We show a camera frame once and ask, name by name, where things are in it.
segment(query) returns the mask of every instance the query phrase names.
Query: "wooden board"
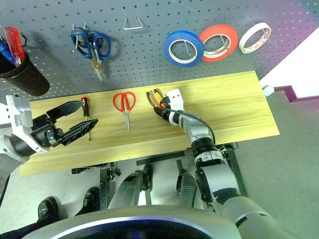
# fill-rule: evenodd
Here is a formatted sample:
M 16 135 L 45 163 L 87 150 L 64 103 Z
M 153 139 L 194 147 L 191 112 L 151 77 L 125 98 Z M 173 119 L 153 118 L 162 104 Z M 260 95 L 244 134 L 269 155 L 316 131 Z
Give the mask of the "wooden board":
M 202 116 L 209 123 L 215 132 L 216 144 L 279 134 L 254 71 L 92 93 L 87 94 L 90 119 L 99 119 L 91 131 L 92 140 L 83 136 L 68 146 L 59 145 L 51 148 L 49 153 L 35 154 L 21 166 L 20 174 L 71 169 L 186 149 L 189 145 L 185 134 L 178 126 L 157 116 L 148 103 L 146 91 L 154 88 L 164 94 L 179 88 L 185 110 Z M 130 113 L 130 132 L 122 113 L 112 103 L 113 95 L 124 91 L 134 92 L 137 98 Z M 80 100 L 80 97 L 31 102 L 32 116 L 37 117 L 67 101 Z M 83 111 L 79 109 L 60 118 L 57 127 L 66 132 L 83 120 Z

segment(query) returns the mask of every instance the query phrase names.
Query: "blue tape roll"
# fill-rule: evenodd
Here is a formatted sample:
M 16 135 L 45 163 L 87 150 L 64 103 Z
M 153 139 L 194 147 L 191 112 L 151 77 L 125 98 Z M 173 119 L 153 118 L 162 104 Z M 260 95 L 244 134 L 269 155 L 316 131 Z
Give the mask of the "blue tape roll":
M 173 55 L 172 45 L 177 41 L 186 41 L 195 48 L 195 56 L 189 60 L 181 60 Z M 180 67 L 192 67 L 197 65 L 204 55 L 204 46 L 198 36 L 190 31 L 175 31 L 168 35 L 164 42 L 164 54 L 168 61 Z

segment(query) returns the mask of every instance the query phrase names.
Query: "black cup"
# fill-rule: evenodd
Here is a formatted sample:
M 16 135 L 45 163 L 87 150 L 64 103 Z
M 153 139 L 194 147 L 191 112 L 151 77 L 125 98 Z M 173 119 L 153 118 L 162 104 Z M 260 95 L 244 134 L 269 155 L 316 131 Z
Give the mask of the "black cup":
M 31 96 L 42 96 L 50 84 L 30 61 L 27 53 L 21 65 L 8 72 L 0 73 L 0 80 L 6 80 Z

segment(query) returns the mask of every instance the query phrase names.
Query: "red tape roll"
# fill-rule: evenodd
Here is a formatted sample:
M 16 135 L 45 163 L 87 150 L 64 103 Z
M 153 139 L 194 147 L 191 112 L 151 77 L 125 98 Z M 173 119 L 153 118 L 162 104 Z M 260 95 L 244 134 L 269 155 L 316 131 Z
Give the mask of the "red tape roll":
M 224 45 L 215 51 L 204 51 L 202 61 L 219 61 L 229 56 L 236 49 L 238 35 L 232 26 L 225 24 L 211 26 L 199 35 L 199 39 L 205 44 L 208 39 L 214 36 L 222 36 Z

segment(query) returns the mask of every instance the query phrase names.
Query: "scissors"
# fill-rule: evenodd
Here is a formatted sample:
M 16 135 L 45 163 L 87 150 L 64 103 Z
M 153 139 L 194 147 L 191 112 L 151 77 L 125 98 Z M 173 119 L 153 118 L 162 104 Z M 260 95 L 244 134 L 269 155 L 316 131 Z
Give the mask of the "scissors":
M 128 99 L 128 95 L 131 95 L 133 96 L 133 104 L 132 106 L 130 106 L 130 102 L 129 102 L 129 99 Z M 121 97 L 121 108 L 119 108 L 117 105 L 116 105 L 116 98 L 117 97 Z M 135 105 L 135 101 L 136 101 L 136 98 L 135 98 L 135 95 L 133 92 L 120 92 L 120 93 L 117 93 L 114 95 L 113 97 L 113 104 L 115 106 L 115 108 L 119 111 L 119 112 L 122 112 L 124 117 L 125 117 L 125 123 L 126 123 L 126 126 L 128 128 L 128 131 L 130 131 L 130 111 L 133 109 L 134 105 Z
M 76 29 L 71 31 L 71 39 L 76 49 L 86 58 L 90 59 L 95 73 L 98 75 L 100 81 L 103 79 L 103 72 L 101 69 L 102 60 L 109 57 L 111 52 L 110 38 L 100 32 L 87 31 L 85 29 Z M 101 47 L 106 44 L 106 54 L 101 54 Z

